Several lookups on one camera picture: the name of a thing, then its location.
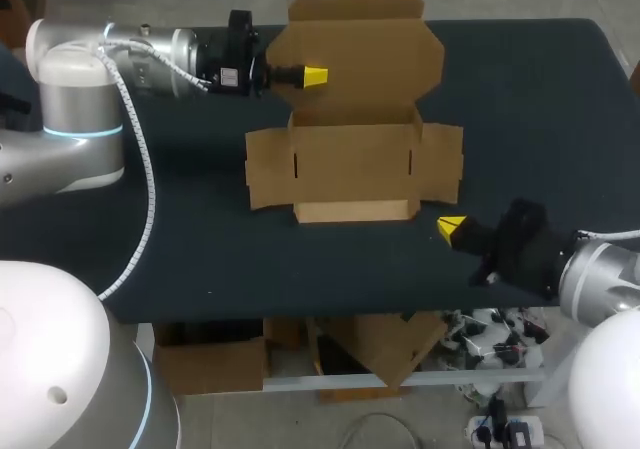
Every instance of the wire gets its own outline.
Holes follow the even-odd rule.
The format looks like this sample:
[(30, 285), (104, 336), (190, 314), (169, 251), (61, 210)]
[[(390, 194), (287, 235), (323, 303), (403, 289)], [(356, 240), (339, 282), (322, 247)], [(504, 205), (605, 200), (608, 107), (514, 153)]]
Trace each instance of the wire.
[(143, 42), (115, 40), (115, 41), (103, 41), (100, 43), (100, 45), (106, 48), (128, 48), (128, 49), (135, 49), (137, 51), (144, 52), (149, 56), (153, 57), (154, 59), (157, 59), (158, 61), (160, 61), (162, 64), (167, 66), (173, 72), (178, 74), (180, 77), (182, 77), (191, 85), (197, 87), (201, 91), (208, 92), (209, 86), (211, 85), (209, 81), (205, 79), (199, 79), (189, 74), (187, 71), (183, 70), (182, 68), (177, 66), (175, 63), (171, 62), (171, 60), (165, 55), (163, 55), (160, 51)]
[(151, 165), (151, 157), (149, 156), (147, 142), (144, 138), (144, 133), (142, 132), (142, 126), (140, 125), (138, 114), (133, 105), (133, 101), (131, 100), (131, 96), (129, 95), (129, 89), (127, 89), (127, 85), (120, 75), (120, 71), (118, 71), (118, 66), (113, 59), (107, 56), (100, 49), (94, 51), (93, 54), (107, 68), (107, 70), (111, 74), (111, 77), (113, 77), (116, 83), (118, 91), (120, 92), (122, 102), (131, 121), (133, 133), (136, 137), (136, 141), (138, 142), (140, 156), (142, 157), (142, 165), (144, 167), (144, 173), (147, 179), (147, 219), (144, 224), (142, 235), (140, 236), (140, 241), (138, 242), (138, 246), (131, 255), (129, 262), (127, 263), (120, 276), (98, 296), (98, 299), (104, 301), (107, 297), (116, 292), (120, 288), (120, 286), (122, 286), (124, 281), (126, 281), (127, 278), (131, 275), (135, 267), (138, 265), (140, 257), (142, 256), (147, 242), (149, 241), (149, 236), (151, 235), (151, 230), (153, 229), (153, 221), (155, 219), (156, 213), (156, 185), (155, 179), (153, 177), (153, 166)]
[(556, 441), (558, 444), (560, 444), (562, 446), (562, 449), (567, 449), (567, 445), (564, 443), (564, 441), (562, 439), (560, 439), (558, 436), (554, 436), (553, 434), (549, 434), (548, 432), (544, 433), (544, 437), (545, 439), (548, 437), (549, 439), (553, 439), (554, 441)]
[(362, 428), (364, 423), (372, 417), (383, 417), (395, 421), (398, 425), (404, 428), (405, 432), (411, 438), (411, 445), (413, 446), (413, 449), (421, 448), (420, 439), (402, 419), (386, 412), (371, 412), (369, 414), (365, 414), (364, 416), (360, 416), (355, 421), (353, 421), (349, 425), (349, 427), (347, 427), (347, 430), (345, 431), (344, 436), (342, 437), (342, 441), (340, 441), (337, 449), (345, 449), (353, 439), (353, 436), (356, 434), (356, 432), (358, 432), (358, 430)]
[(469, 440), (471, 441), (471, 445), (473, 447), (475, 447), (473, 445), (473, 435), (478, 432), (478, 429), (480, 429), (482, 426), (484, 426), (484, 424), (489, 420), (490, 414), (487, 413), (487, 415), (484, 417), (484, 420), (480, 423), (480, 425), (478, 427), (476, 427), (473, 432), (471, 433), (471, 436), (469, 436)]
[(604, 241), (624, 241), (627, 239), (637, 239), (640, 237), (640, 229), (634, 231), (625, 232), (590, 232), (590, 231), (578, 231), (583, 236), (589, 239), (602, 239)]
[(153, 229), (153, 223), (155, 220), (155, 212), (156, 212), (156, 186), (155, 186), (155, 178), (153, 176), (153, 166), (151, 164), (151, 157), (149, 155), (149, 150), (147, 148), (147, 143), (144, 138), (144, 133), (142, 131), (142, 126), (138, 119), (138, 114), (136, 112), (135, 106), (133, 105), (133, 101), (131, 100), (131, 95), (129, 94), (129, 89), (127, 88), (120, 71), (118, 70), (118, 66), (116, 62), (109, 57), (109, 55), (105, 52), (107, 48), (129, 48), (135, 49), (138, 51), (145, 52), (151, 57), (157, 59), (160, 63), (167, 66), (178, 76), (185, 79), (191, 85), (197, 87), (198, 89), (208, 92), (208, 88), (210, 85), (209, 81), (204, 79), (199, 79), (188, 72), (184, 71), (182, 68), (178, 67), (172, 61), (170, 61), (167, 57), (165, 57), (162, 53), (160, 53), (155, 48), (144, 44), (142, 42), (137, 41), (125, 41), (125, 40), (116, 40), (116, 41), (101, 41), (98, 45), (95, 43), (91, 43), (88, 41), (69, 41), (58, 46), (53, 47), (51, 50), (55, 49), (76, 49), (90, 52), (97, 59), (99, 59), (109, 71), (109, 74), (113, 78), (115, 85), (120, 92), (120, 96), (122, 97), (122, 102), (129, 116), (129, 120), (131, 121), (131, 127), (133, 129), (133, 133), (136, 137), (136, 141), (138, 143), (138, 148), (140, 150), (140, 156), (142, 158), (142, 164), (144, 167), (145, 177), (147, 181), (147, 218), (145, 221), (144, 229), (142, 231), (142, 235), (140, 236), (140, 240), (138, 242), (138, 246), (135, 251), (131, 255), (129, 262), (126, 267), (118, 276), (118, 278), (101, 294), (98, 295), (98, 299), (104, 301), (113, 293), (115, 293), (122, 284), (128, 279), (131, 275), (135, 267), (138, 265), (140, 258), (142, 257), (142, 253), (147, 246), (147, 242), (149, 241), (149, 237), (151, 235), (151, 231)]

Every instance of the white spiral cable wrap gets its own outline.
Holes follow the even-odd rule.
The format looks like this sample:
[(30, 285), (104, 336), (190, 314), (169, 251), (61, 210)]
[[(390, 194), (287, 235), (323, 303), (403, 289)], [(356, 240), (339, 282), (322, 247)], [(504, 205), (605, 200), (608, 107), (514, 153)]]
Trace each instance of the white spiral cable wrap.
[(136, 137), (136, 141), (138, 142), (140, 156), (142, 157), (142, 165), (144, 167), (144, 173), (147, 179), (147, 219), (144, 224), (142, 236), (140, 236), (138, 246), (131, 255), (131, 258), (129, 259), (127, 266), (122, 271), (122, 274), (120, 274), (120, 276), (98, 296), (98, 299), (104, 301), (107, 297), (116, 292), (120, 288), (120, 286), (122, 286), (124, 281), (126, 281), (127, 278), (131, 275), (136, 265), (140, 261), (140, 257), (142, 256), (147, 242), (149, 241), (149, 236), (151, 235), (151, 230), (153, 229), (153, 221), (156, 214), (156, 184), (153, 177), (153, 166), (151, 165), (151, 157), (149, 156), (147, 142), (142, 132), (142, 126), (140, 125), (138, 114), (133, 105), (133, 101), (131, 100), (131, 96), (129, 95), (129, 89), (127, 89), (127, 85), (120, 75), (120, 71), (118, 71), (118, 66), (116, 65), (115, 61), (107, 56), (101, 49), (93, 51), (93, 55), (97, 57), (107, 68), (109, 74), (111, 74), (111, 77), (113, 77), (116, 83), (118, 91), (120, 92), (122, 102), (131, 121), (133, 133)]
[(144, 52), (149, 56), (157, 59), (160, 63), (169, 67), (173, 72), (178, 74), (180, 77), (184, 78), (193, 86), (197, 87), (201, 91), (208, 92), (209, 82), (203, 79), (199, 79), (195, 76), (192, 76), (188, 72), (184, 71), (176, 64), (171, 62), (167, 57), (161, 54), (159, 51), (154, 49), (153, 47), (144, 44), (142, 42), (137, 41), (101, 41), (98, 45), (95, 43), (91, 43), (88, 41), (70, 41), (60, 44), (51, 48), (50, 50), (81, 50), (85, 52), (90, 52), (97, 59), (100, 60), (109, 71), (109, 74), (113, 78), (118, 91), (120, 92), (120, 96), (122, 97), (122, 102), (129, 116), (129, 120), (131, 121), (131, 127), (133, 129), (133, 133), (136, 137), (136, 141), (138, 142), (138, 148), (140, 150), (140, 156), (142, 157), (142, 165), (144, 167), (144, 173), (147, 180), (147, 218), (144, 224), (144, 229), (142, 231), (142, 235), (140, 236), (140, 241), (138, 242), (138, 246), (135, 251), (131, 255), (127, 266), (124, 268), (120, 276), (100, 295), (98, 295), (98, 299), (104, 301), (109, 296), (111, 296), (114, 292), (116, 292), (120, 286), (127, 280), (127, 278), (131, 275), (135, 267), (138, 265), (140, 258), (142, 257), (142, 253), (149, 241), (149, 236), (151, 235), (151, 230), (153, 229), (153, 222), (155, 219), (156, 213), (156, 185), (155, 178), (153, 176), (153, 166), (151, 165), (151, 157), (149, 156), (149, 150), (147, 148), (147, 142), (144, 138), (144, 133), (142, 132), (142, 126), (140, 125), (140, 121), (138, 120), (138, 114), (133, 105), (133, 101), (131, 100), (131, 96), (129, 94), (129, 89), (127, 88), (122, 75), (120, 75), (120, 71), (118, 70), (118, 66), (116, 62), (111, 59), (105, 52), (108, 48), (128, 48), (135, 49), (137, 51)]
[(625, 241), (627, 239), (637, 239), (640, 237), (640, 229), (634, 231), (625, 231), (625, 232), (611, 232), (611, 233), (603, 233), (603, 232), (591, 232), (591, 231), (578, 231), (585, 237), (589, 239), (601, 239), (603, 241)]
[(154, 47), (148, 44), (145, 44), (143, 42), (138, 42), (138, 41), (115, 40), (115, 41), (104, 41), (100, 45), (105, 48), (127, 48), (127, 49), (135, 49), (136, 51), (144, 52), (149, 56), (153, 57), (154, 59), (158, 60), (165, 66), (167, 66), (169, 69), (171, 69), (173, 72), (175, 72), (180, 77), (185, 79), (191, 85), (197, 87), (201, 91), (204, 91), (204, 92), (208, 91), (209, 81), (205, 81), (204, 79), (198, 79), (197, 77), (192, 76), (191, 74), (181, 69), (173, 62), (171, 62), (169, 58), (164, 56)]

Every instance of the dark tablecloth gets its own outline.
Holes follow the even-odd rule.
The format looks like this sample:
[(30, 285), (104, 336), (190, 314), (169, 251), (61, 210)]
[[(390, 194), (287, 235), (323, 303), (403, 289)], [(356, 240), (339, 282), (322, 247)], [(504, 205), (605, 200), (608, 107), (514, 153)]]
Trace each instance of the dark tablecloth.
[[(640, 226), (640, 104), (593, 22), (429, 27), (447, 51), (444, 76), (418, 108), (425, 121), (464, 127), (457, 207), (423, 204), (409, 222), (327, 225), (297, 224), (290, 206), (252, 212), (244, 134), (285, 125), (285, 103), (271, 95), (136, 98), (157, 177), (157, 222), (138, 268), (107, 300), (113, 313), (155, 322), (548, 305), (555, 301), (502, 284), (469, 287), (478, 261), (448, 249), (436, 218), (495, 223), (523, 196), (544, 203), (559, 229)], [(268, 41), (279, 30), (261, 34)], [(26, 74), (7, 67), (5, 57), (0, 71), (11, 78), (0, 78), (0, 90), (33, 92)], [(128, 134), (116, 185), (3, 210), (0, 259), (51, 264), (96, 292), (108, 286), (146, 214)]]

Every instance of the cardboard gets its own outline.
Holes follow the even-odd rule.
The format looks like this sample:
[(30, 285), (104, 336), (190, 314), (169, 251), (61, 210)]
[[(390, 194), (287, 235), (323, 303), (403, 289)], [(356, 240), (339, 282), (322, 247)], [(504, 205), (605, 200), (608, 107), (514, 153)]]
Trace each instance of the cardboard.
[(0, 0), (0, 42), (24, 47), (31, 24), (44, 17), (46, 0)]
[(631, 74), (631, 88), (633, 92), (640, 96), (640, 63), (638, 63), (633, 74)]
[[(318, 344), (318, 337), (320, 335), (318, 333), (315, 319), (313, 317), (306, 318), (305, 325), (307, 327), (309, 352), (311, 353), (313, 366), (317, 375), (324, 376), (325, 372)], [(408, 387), (400, 387), (398, 389), (390, 387), (359, 387), (352, 389), (319, 389), (316, 391), (316, 395), (318, 400), (322, 403), (339, 403), (401, 397), (409, 394), (410, 391), (411, 389)]]
[(153, 365), (174, 395), (261, 391), (268, 375), (262, 337), (212, 344), (185, 344), (172, 324), (154, 324)]
[(316, 319), (317, 326), (351, 357), (398, 389), (444, 336), (447, 325), (437, 313)]
[(293, 204), (299, 222), (408, 219), (457, 202), (462, 128), (425, 124), (414, 102), (439, 82), (444, 48), (422, 0), (295, 0), (270, 44), (275, 66), (326, 67), (329, 82), (273, 90), (286, 128), (247, 134), (251, 208)]
[(263, 334), (267, 342), (295, 351), (302, 345), (303, 320), (293, 317), (271, 317), (263, 320)]

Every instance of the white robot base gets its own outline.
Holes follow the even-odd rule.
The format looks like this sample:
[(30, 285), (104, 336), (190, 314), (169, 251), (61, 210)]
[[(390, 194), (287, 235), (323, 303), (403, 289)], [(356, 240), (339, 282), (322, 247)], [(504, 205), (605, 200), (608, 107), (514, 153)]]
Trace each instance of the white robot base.
[(89, 288), (0, 262), (0, 449), (176, 449), (175, 400)]

